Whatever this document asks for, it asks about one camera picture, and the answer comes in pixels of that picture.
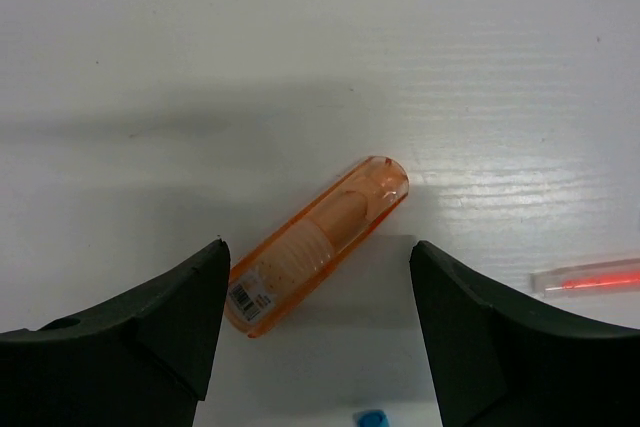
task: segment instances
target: orange tube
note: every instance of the orange tube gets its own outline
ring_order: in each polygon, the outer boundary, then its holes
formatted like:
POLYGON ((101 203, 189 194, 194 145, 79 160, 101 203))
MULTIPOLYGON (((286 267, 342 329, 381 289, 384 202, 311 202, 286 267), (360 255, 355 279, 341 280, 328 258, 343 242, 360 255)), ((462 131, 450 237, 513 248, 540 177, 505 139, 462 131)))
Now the orange tube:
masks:
POLYGON ((364 160, 231 270, 229 321, 251 338, 271 330, 408 193, 409 179, 397 162, 364 160))

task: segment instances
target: white label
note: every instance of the white label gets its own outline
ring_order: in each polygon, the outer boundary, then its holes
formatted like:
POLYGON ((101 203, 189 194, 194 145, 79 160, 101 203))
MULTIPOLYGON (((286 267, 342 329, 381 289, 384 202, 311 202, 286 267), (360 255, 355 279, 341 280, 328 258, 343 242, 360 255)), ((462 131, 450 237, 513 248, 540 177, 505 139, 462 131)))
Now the white label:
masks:
POLYGON ((227 296, 231 308, 249 324, 256 324, 274 306, 273 296, 267 294, 257 272, 249 270, 229 286, 227 296))

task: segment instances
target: transparent plastic tube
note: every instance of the transparent plastic tube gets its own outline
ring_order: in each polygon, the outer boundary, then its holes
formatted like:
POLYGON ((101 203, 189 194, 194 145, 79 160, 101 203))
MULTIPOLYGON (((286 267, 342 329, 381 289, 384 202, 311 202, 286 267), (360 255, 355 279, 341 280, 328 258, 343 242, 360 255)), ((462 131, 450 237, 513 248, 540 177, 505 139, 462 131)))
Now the transparent plastic tube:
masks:
POLYGON ((268 332, 408 193, 397 162, 367 158, 234 266, 227 318, 249 337, 268 332))
POLYGON ((640 259, 537 272, 531 280, 544 297, 640 290, 640 259))

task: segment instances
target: blue cap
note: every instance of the blue cap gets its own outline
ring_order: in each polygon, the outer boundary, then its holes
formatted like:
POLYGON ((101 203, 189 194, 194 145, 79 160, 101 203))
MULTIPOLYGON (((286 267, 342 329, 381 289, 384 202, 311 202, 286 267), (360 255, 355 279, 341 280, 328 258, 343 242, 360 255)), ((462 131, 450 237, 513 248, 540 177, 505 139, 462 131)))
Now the blue cap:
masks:
POLYGON ((383 411, 372 410, 360 415, 358 427, 389 427, 389 421, 383 411))

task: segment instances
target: tabletop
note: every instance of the tabletop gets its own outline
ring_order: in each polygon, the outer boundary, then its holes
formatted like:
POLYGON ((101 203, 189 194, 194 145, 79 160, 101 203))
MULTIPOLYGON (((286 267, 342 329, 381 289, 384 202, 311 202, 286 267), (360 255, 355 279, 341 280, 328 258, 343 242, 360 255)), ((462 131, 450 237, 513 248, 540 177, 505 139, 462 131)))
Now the tabletop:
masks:
MULTIPOLYGON (((0 0, 0 330, 217 236, 238 259, 354 162, 411 192, 281 326, 223 322, 195 425, 440 425, 408 256, 640 254, 637 0, 0 0)), ((640 327, 634 293, 558 300, 640 327)))

